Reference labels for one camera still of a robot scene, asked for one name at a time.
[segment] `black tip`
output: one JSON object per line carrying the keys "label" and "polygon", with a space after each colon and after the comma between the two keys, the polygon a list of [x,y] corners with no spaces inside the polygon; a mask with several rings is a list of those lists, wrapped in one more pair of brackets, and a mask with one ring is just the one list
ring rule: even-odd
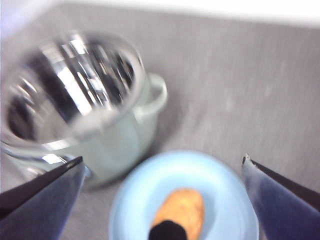
{"label": "black tip", "polygon": [[151,229],[148,240],[187,240],[187,234],[182,226],[166,220]]}

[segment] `gray surface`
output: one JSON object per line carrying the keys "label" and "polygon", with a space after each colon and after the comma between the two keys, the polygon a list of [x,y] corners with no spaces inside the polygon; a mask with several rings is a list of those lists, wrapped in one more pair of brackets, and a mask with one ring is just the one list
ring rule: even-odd
{"label": "gray surface", "polygon": [[[145,68],[166,79],[169,101],[149,155],[198,150],[239,174],[249,152],[320,192],[320,30],[63,5],[2,44],[2,76],[34,38],[69,29],[127,38]],[[18,183],[10,179],[13,171],[2,164],[4,189]],[[61,239],[108,239],[108,214],[120,183],[81,193]]]}

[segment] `light blue plate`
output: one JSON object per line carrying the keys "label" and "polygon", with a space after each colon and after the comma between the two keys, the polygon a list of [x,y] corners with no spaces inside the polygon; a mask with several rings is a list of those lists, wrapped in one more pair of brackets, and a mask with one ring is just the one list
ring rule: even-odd
{"label": "light blue plate", "polygon": [[200,240],[259,239],[258,220],[239,177],[212,156],[182,150],[151,157],[124,180],[111,209],[109,239],[147,240],[157,210],[178,188],[203,196]]}

